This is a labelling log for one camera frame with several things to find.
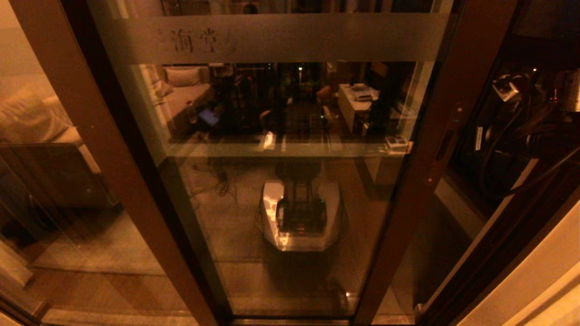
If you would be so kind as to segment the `brown framed fixed glass panel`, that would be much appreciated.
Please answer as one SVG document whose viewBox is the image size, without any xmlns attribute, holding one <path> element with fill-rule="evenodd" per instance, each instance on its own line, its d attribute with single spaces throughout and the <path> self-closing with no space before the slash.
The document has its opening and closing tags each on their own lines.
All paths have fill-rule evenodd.
<svg viewBox="0 0 580 326">
<path fill-rule="evenodd" d="M 174 159 L 154 158 L 85 0 L 0 0 L 0 101 L 57 95 L 119 203 L 1 236 L 0 301 L 43 326 L 226 326 Z"/>
</svg>

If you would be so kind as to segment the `dark brown door jamb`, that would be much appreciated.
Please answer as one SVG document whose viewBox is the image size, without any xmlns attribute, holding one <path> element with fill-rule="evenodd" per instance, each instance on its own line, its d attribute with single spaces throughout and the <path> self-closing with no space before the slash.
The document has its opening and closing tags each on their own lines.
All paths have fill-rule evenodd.
<svg viewBox="0 0 580 326">
<path fill-rule="evenodd" d="M 418 326 L 451 326 L 499 283 L 507 268 L 522 260 L 539 235 L 555 222 L 556 212 L 580 190 L 580 147 L 552 157 L 491 153 L 492 166 L 512 167 L 484 176 L 489 199 L 499 201 L 492 217 L 452 265 L 416 316 Z"/>
</svg>

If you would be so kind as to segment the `dark metal floor track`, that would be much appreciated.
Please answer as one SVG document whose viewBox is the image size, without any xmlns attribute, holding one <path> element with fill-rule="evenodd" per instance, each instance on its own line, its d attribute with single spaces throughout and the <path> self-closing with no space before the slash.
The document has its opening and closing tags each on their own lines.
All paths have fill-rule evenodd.
<svg viewBox="0 0 580 326">
<path fill-rule="evenodd" d="M 370 323 L 355 323 L 349 319 L 234 319 L 227 326 L 416 326 L 409 314 L 379 315 Z"/>
</svg>

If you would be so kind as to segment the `recessed metal door handle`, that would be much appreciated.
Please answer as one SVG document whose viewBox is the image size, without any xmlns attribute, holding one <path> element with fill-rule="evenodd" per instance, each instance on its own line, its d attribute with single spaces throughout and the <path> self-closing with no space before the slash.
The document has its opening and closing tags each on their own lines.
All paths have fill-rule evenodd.
<svg viewBox="0 0 580 326">
<path fill-rule="evenodd" d="M 466 102 L 460 101 L 454 105 L 451 111 L 451 115 L 445 124 L 444 134 L 441 141 L 439 142 L 435 157 L 431 163 L 429 173 L 427 174 L 427 186 L 433 186 L 436 184 L 443 175 L 445 166 L 447 165 L 445 160 L 454 140 L 455 134 L 460 128 L 465 107 Z"/>
</svg>

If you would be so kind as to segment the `brown framed sliding glass door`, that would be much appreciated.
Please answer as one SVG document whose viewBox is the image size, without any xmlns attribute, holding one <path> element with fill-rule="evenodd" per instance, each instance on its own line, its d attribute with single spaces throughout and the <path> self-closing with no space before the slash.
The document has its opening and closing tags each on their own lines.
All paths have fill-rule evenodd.
<svg viewBox="0 0 580 326">
<path fill-rule="evenodd" d="M 426 180 L 454 105 L 476 100 L 518 0 L 428 0 L 412 12 L 323 12 L 322 0 L 170 15 L 169 0 L 85 0 L 154 158 L 246 168 L 241 198 L 201 200 L 193 240 L 215 302 L 234 319 L 368 324 L 410 244 Z M 164 71 L 265 62 L 416 62 L 403 103 L 419 118 L 379 144 L 171 144 L 169 105 L 146 105 Z"/>
</svg>

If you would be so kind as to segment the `dark front-load washing machine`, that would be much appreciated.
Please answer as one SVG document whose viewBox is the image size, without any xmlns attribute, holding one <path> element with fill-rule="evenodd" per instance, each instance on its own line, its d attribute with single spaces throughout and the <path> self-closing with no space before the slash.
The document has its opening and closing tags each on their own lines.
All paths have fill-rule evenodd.
<svg viewBox="0 0 580 326">
<path fill-rule="evenodd" d="M 83 209 L 119 203 L 103 173 L 72 143 L 0 144 L 0 216 L 41 235 Z"/>
</svg>

